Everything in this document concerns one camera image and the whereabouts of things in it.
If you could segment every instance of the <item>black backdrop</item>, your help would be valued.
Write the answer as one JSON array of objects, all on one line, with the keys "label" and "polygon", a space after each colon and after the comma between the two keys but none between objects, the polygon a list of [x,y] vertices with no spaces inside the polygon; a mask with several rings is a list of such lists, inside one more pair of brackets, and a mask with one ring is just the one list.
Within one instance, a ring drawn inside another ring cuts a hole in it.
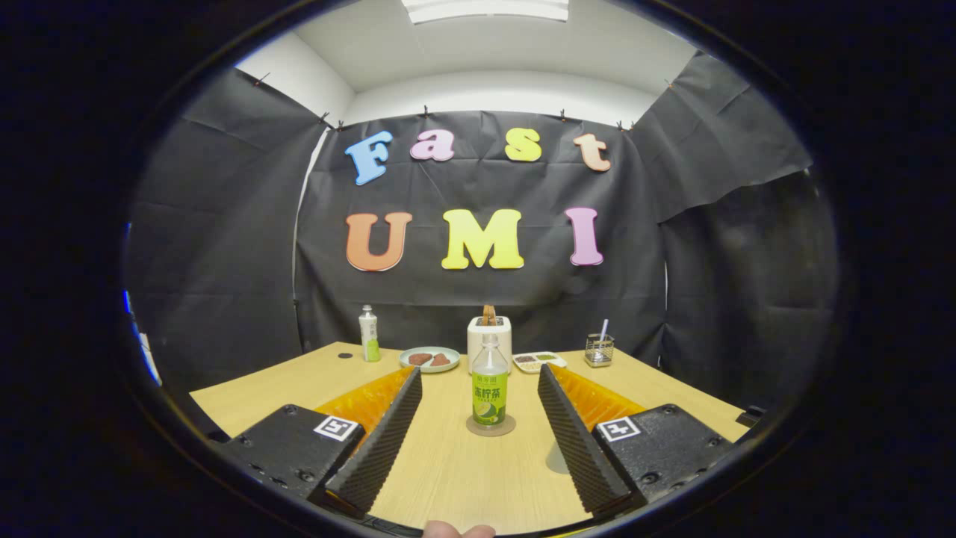
[{"label": "black backdrop", "polygon": [[[533,128],[543,154],[535,162],[511,161],[505,134]],[[417,161],[409,149],[419,133],[454,133],[454,157]],[[357,186],[356,167],[344,153],[382,130],[395,139],[383,176]],[[607,144],[606,172],[589,169],[575,137],[593,133]],[[604,318],[618,346],[656,361],[663,322],[663,243],[654,220],[654,197],[643,181],[641,159],[619,129],[598,123],[508,112],[454,112],[359,123],[332,131],[323,145],[298,220],[296,296],[306,349],[336,340],[357,342],[361,305],[379,315],[383,347],[466,347],[468,321],[481,305],[494,304],[512,323],[515,351],[565,350],[584,346],[587,332]],[[604,261],[574,266],[566,209],[597,210],[595,230]],[[498,209],[521,212],[521,269],[446,270],[445,211],[472,211],[486,226]],[[384,216],[409,212],[405,250],[394,268],[363,272],[345,258],[353,213],[374,213],[372,253],[384,252],[389,225]]]},{"label": "black backdrop", "polygon": [[[207,430],[188,392],[357,342],[364,303],[380,316],[380,343],[399,348],[464,348],[484,303],[511,318],[518,351],[580,348],[609,318],[620,349],[742,407],[773,405],[814,359],[836,281],[826,203],[815,179],[794,173],[810,160],[773,107],[709,56],[692,58],[629,131],[479,111],[330,129],[304,192],[324,124],[253,83],[233,70],[188,107],[152,155],[132,218],[140,328],[167,389]],[[541,135],[538,161],[507,158],[512,127]],[[413,160],[417,135],[436,128],[455,134],[455,156]],[[357,186],[344,149],[381,130],[395,136],[387,172]],[[607,144],[610,170],[585,166],[572,142],[584,133]],[[771,183],[781,176],[786,185]],[[598,212],[601,265],[569,261],[564,211],[576,206]],[[441,267],[445,211],[471,210],[484,226],[505,208],[522,213],[523,268]],[[414,215],[402,261],[353,268],[346,216],[380,217],[370,239],[380,253],[391,212]]]},{"label": "black backdrop", "polygon": [[662,369],[738,407],[797,394],[840,270],[830,203],[806,150],[767,99],[703,53],[630,136],[662,223]]},{"label": "black backdrop", "polygon": [[201,92],[150,156],[132,211],[126,285],[165,388],[188,393],[301,354],[295,207],[318,117],[232,70]]}]

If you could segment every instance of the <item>blue letter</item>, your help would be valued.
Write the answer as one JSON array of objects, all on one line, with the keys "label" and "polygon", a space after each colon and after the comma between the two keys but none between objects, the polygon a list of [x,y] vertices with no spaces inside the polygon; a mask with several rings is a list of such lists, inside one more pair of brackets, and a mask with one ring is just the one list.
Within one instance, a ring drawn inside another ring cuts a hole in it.
[{"label": "blue letter", "polygon": [[383,163],[388,159],[388,149],[383,142],[392,142],[392,133],[382,131],[345,150],[358,170],[356,185],[365,185],[385,173],[385,167],[376,162],[376,159]]}]

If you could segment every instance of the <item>ridged foam pad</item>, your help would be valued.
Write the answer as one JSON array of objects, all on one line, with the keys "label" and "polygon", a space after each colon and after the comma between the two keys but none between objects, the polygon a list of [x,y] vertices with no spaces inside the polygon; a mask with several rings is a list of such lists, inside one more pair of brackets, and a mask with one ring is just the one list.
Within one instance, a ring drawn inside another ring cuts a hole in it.
[{"label": "ridged foam pad", "polygon": [[367,513],[372,508],[421,401],[422,371],[415,368],[379,425],[325,483],[326,502],[357,513]]},{"label": "ridged foam pad", "polygon": [[600,512],[627,499],[631,490],[601,452],[549,365],[541,368],[538,396],[584,509]]}]

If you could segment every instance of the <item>finger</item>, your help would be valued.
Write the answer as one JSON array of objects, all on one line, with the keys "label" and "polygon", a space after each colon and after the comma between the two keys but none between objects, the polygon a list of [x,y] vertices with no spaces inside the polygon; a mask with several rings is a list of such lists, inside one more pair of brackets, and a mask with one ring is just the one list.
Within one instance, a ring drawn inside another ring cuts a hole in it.
[{"label": "finger", "polygon": [[476,525],[465,531],[462,538],[494,538],[497,532],[487,525]]},{"label": "finger", "polygon": [[424,524],[422,538],[462,538],[462,535],[458,533],[457,528],[444,521],[429,521]]}]

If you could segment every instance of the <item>letter m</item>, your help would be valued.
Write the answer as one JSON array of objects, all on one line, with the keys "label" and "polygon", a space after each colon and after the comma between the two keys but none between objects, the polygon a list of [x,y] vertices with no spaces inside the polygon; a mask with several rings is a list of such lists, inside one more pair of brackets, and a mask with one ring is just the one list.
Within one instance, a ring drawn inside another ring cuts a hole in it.
[{"label": "letter m", "polygon": [[518,255],[518,221],[521,213],[516,210],[498,210],[491,216],[488,226],[482,230],[469,210],[445,212],[448,221],[448,256],[442,260],[445,269],[465,269],[465,247],[475,267],[485,265],[485,258],[494,247],[494,256],[489,265],[495,269],[518,269],[525,260]]}]

